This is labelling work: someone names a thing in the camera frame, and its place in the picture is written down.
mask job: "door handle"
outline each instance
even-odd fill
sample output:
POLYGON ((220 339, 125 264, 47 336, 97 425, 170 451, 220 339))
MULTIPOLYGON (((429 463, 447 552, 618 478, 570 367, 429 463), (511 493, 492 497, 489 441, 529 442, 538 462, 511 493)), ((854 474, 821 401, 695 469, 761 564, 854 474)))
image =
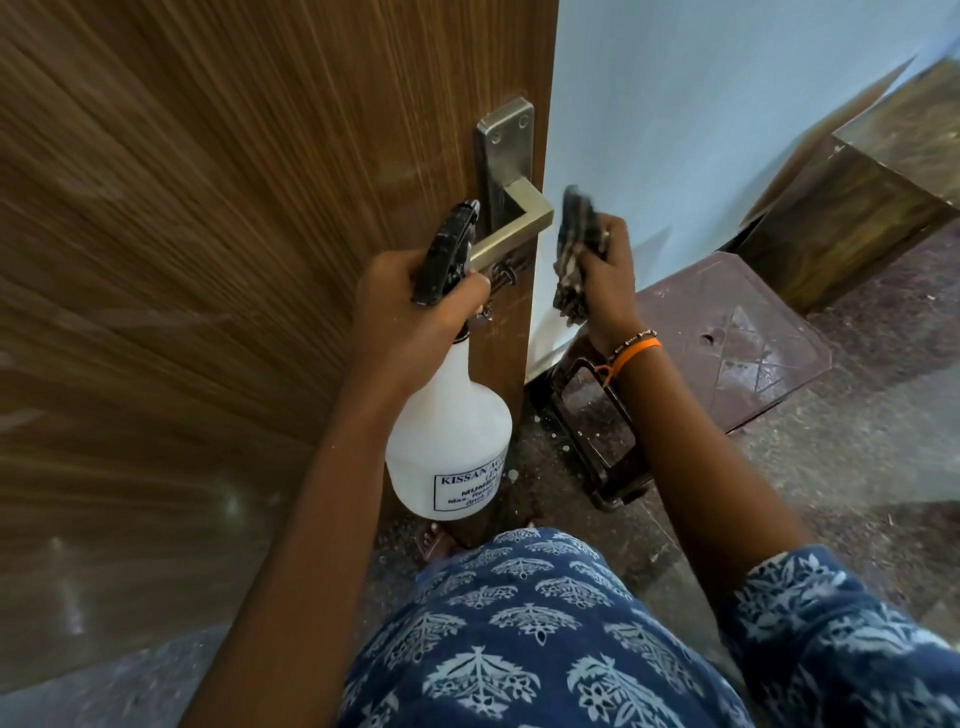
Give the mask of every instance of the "door handle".
POLYGON ((470 263, 481 271, 502 260, 553 222, 553 206, 530 181, 534 166, 534 105, 516 98, 484 116, 474 134, 486 237, 470 263))

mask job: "granite floor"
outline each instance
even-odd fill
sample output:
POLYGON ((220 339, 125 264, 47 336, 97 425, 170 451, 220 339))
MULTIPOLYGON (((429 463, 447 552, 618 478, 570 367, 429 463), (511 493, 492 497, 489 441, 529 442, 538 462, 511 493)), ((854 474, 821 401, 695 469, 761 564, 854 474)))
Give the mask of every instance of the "granite floor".
MULTIPOLYGON (((877 593, 960 643, 960 228, 935 235, 810 318, 833 369, 736 432, 737 444, 877 593)), ((461 523, 478 544, 535 520, 598 547, 663 622, 729 666, 709 608, 652 491, 612 514, 583 496, 564 433, 528 405, 496 503, 461 523)), ((418 569, 412 519, 388 503, 362 642, 418 569)), ((174 725, 224 625, 0 697, 6 726, 174 725)))

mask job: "spray bottle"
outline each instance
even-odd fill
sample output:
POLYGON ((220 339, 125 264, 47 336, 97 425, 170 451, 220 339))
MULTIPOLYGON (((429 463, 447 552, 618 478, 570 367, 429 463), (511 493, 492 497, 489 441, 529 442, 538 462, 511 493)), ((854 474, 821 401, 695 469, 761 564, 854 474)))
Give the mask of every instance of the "spray bottle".
MULTIPOLYGON (((455 206, 434 236, 412 301, 436 305, 464 277, 480 203, 455 206)), ((496 495, 513 431, 510 410, 468 374, 464 322, 444 363, 411 397, 387 442, 387 470, 400 501, 431 521, 476 513, 496 495)))

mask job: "orange thread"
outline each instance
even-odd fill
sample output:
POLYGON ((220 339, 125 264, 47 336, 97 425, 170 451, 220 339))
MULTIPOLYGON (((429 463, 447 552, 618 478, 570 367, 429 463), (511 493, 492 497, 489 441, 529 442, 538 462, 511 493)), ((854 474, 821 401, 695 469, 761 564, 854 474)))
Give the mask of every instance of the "orange thread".
POLYGON ((629 347, 620 352, 619 356, 610 366, 602 364, 599 367, 596 367, 597 372, 607 375, 607 378, 603 380, 604 388, 610 386, 613 378, 620 374, 620 370, 623 369, 627 365, 627 362, 634 358, 634 356, 642 352, 644 349, 661 346, 663 346, 663 344, 661 344, 657 339, 643 339, 641 341, 637 341, 635 344, 631 344, 629 347))

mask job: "blue patterned fabric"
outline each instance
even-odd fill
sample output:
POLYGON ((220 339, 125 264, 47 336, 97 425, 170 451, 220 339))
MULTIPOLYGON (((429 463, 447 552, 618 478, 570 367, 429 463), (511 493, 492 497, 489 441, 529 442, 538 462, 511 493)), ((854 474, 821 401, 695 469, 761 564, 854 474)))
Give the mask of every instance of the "blue patterned fabric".
MULTIPOLYGON (((717 612, 784 726, 960 726, 960 655, 819 546, 754 569, 717 612)), ((590 546, 521 528, 433 568, 354 662, 340 726, 754 725, 720 674, 590 546)))

